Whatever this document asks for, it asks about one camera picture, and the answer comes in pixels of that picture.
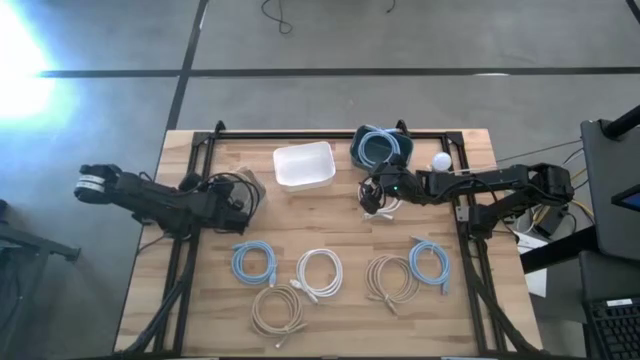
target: white ball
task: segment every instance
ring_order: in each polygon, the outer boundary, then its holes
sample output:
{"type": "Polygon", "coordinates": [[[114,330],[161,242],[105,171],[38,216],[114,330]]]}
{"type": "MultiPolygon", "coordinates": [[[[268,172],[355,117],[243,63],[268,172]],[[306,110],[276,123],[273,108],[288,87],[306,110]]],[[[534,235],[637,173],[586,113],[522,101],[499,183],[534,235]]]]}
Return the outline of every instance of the white ball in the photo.
{"type": "Polygon", "coordinates": [[[437,153],[433,157],[433,160],[431,160],[431,167],[434,171],[449,171],[449,168],[451,167],[451,156],[443,152],[437,153]]]}

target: blue cable in bowl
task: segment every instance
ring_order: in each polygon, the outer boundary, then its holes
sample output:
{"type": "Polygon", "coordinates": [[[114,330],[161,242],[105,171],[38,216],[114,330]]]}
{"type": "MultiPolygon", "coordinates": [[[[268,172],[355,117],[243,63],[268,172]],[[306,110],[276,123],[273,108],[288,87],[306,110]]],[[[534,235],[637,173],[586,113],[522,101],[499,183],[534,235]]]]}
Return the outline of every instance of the blue cable in bowl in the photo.
{"type": "Polygon", "coordinates": [[[411,238],[416,241],[416,245],[409,252],[409,267],[411,268],[413,276],[428,285],[442,285],[442,294],[446,295],[449,292],[450,273],[449,257],[447,256],[447,253],[440,247],[440,245],[434,242],[417,236],[412,236],[411,238]],[[418,269],[418,256],[420,256],[421,252],[427,249],[430,249],[432,253],[435,253],[442,264],[442,273],[437,278],[428,278],[422,275],[420,269],[418,269]]]}
{"type": "Polygon", "coordinates": [[[380,128],[372,128],[371,131],[364,134],[362,139],[360,139],[360,144],[358,145],[358,157],[360,158],[360,162],[362,162],[365,166],[371,168],[373,165],[377,163],[377,161],[372,161],[367,157],[367,152],[365,151],[365,147],[367,146],[367,142],[371,139],[379,137],[385,139],[389,145],[391,146],[391,153],[384,161],[388,161],[393,154],[400,154],[400,144],[398,144],[398,140],[391,135],[391,133],[396,132],[397,129],[380,129],[380,128]]]}
{"type": "Polygon", "coordinates": [[[264,241],[247,241],[241,244],[233,245],[233,257],[231,258],[231,271],[238,280],[247,285],[260,285],[269,281],[269,286],[276,284],[276,267],[278,260],[276,254],[269,244],[264,241]],[[244,256],[249,250],[262,250],[267,255],[267,270],[261,275],[247,275],[243,269],[244,256]]]}

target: keyboard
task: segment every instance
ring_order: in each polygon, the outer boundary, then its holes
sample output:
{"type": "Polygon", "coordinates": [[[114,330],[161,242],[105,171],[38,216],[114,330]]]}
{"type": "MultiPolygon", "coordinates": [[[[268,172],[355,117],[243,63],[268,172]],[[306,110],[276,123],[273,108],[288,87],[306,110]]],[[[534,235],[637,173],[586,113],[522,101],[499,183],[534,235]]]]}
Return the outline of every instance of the keyboard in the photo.
{"type": "Polygon", "coordinates": [[[584,308],[604,359],[640,359],[640,297],[587,302],[584,308]]]}

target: blue cable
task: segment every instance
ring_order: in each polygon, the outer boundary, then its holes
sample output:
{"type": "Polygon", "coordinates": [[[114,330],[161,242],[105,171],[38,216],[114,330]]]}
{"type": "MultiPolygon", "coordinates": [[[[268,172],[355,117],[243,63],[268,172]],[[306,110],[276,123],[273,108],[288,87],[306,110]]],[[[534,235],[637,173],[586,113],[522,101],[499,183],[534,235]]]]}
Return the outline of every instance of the blue cable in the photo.
{"type": "Polygon", "coordinates": [[[247,285],[260,285],[266,281],[269,281],[269,286],[276,284],[276,267],[278,266],[278,260],[276,260],[276,254],[269,244],[264,241],[247,241],[241,244],[233,245],[232,247],[233,257],[231,258],[231,271],[238,280],[247,285]],[[259,249],[265,252],[267,255],[267,270],[262,275],[247,275],[244,273],[242,264],[244,263],[244,256],[249,250],[259,249]]]}
{"type": "Polygon", "coordinates": [[[396,132],[397,129],[371,128],[370,130],[371,131],[364,134],[364,136],[360,139],[360,145],[358,145],[358,157],[360,158],[360,161],[365,166],[373,167],[373,165],[376,164],[376,161],[371,161],[367,157],[366,151],[364,150],[365,146],[367,145],[367,142],[369,142],[369,140],[373,138],[376,138],[376,137],[383,138],[389,142],[389,145],[391,145],[391,153],[389,154],[389,156],[387,156],[387,158],[384,161],[389,161],[389,159],[391,158],[391,155],[393,154],[398,154],[398,155],[400,154],[400,144],[398,144],[398,140],[396,140],[396,138],[393,137],[393,135],[391,135],[391,133],[396,132]]]}
{"type": "Polygon", "coordinates": [[[409,266],[411,267],[413,276],[425,284],[442,285],[442,294],[446,295],[449,292],[450,271],[449,257],[447,256],[447,253],[444,252],[444,249],[441,248],[440,245],[434,242],[416,236],[412,236],[411,238],[416,241],[416,245],[409,252],[409,266]],[[421,252],[427,249],[431,249],[431,252],[438,256],[440,263],[442,264],[442,273],[437,278],[428,278],[422,275],[422,273],[420,273],[420,269],[418,269],[418,256],[421,252]]]}

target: white plastic container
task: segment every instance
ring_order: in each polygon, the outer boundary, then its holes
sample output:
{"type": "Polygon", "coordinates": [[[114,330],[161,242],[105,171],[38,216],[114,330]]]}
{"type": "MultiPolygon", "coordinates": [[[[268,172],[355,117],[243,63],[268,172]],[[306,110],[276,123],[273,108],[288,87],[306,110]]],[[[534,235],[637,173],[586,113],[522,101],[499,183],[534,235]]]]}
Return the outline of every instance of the white plastic container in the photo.
{"type": "Polygon", "coordinates": [[[273,152],[276,181],[289,192],[330,185],[336,174],[326,141],[287,146],[273,152]]]}

